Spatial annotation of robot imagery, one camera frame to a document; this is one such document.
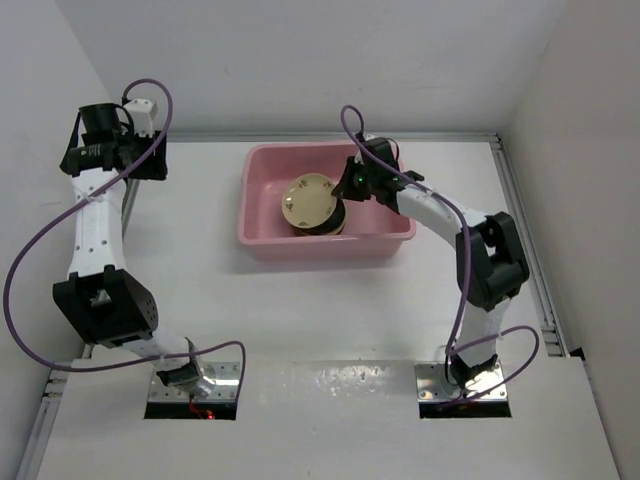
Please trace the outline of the cream floral plate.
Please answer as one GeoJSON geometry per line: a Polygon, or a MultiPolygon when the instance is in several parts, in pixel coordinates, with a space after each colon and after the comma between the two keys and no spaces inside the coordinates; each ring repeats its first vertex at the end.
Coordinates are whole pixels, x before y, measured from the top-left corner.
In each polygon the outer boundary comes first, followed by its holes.
{"type": "Polygon", "coordinates": [[[337,206],[333,188],[331,179],[319,173],[308,173],[294,179],[282,194],[281,210],[285,220],[302,229],[322,225],[337,206]]]}

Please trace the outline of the black plate front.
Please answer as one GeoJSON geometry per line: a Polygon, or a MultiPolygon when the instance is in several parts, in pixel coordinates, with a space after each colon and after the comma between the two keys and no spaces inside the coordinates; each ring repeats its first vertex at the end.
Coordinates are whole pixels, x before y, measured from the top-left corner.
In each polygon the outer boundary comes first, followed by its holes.
{"type": "Polygon", "coordinates": [[[298,236],[335,235],[343,230],[345,222],[346,207],[344,202],[338,199],[332,215],[323,224],[313,228],[293,226],[292,230],[298,236]]]}

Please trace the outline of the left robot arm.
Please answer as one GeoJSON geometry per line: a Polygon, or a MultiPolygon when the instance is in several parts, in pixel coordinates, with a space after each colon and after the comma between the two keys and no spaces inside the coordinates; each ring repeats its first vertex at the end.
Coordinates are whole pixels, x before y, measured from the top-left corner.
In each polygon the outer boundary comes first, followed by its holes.
{"type": "Polygon", "coordinates": [[[159,324],[156,301],[127,270],[123,213],[131,191],[120,173],[159,136],[157,105],[133,99],[80,108],[60,168],[69,175],[80,210],[66,280],[53,299],[88,344],[151,357],[166,387],[204,400],[215,388],[214,371],[192,357],[194,344],[159,324]]]}

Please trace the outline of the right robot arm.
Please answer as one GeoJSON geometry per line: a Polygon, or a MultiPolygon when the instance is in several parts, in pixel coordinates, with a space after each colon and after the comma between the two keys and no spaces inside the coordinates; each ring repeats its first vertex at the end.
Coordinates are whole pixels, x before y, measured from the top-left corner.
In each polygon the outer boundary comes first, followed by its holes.
{"type": "Polygon", "coordinates": [[[445,240],[455,251],[461,299],[445,344],[445,377],[465,388],[497,363],[496,342],[510,301],[530,271],[514,219],[486,214],[436,192],[414,171],[401,171],[399,149],[383,137],[359,134],[333,196],[375,199],[445,240]]]}

